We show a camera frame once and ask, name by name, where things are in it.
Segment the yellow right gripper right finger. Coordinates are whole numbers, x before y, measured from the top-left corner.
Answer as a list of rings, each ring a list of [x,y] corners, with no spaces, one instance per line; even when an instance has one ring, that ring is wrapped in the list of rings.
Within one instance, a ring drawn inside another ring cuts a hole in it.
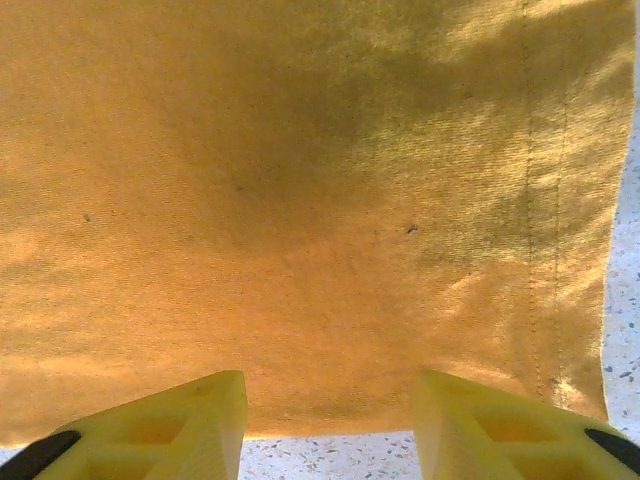
[[[412,426],[425,479],[636,479],[639,447],[594,418],[434,370]]]

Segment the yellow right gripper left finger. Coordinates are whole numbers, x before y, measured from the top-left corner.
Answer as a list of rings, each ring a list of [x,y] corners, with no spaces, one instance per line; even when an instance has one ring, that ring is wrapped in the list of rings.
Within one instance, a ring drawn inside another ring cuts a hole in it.
[[[221,371],[68,423],[1,467],[4,479],[235,479],[245,377]]]

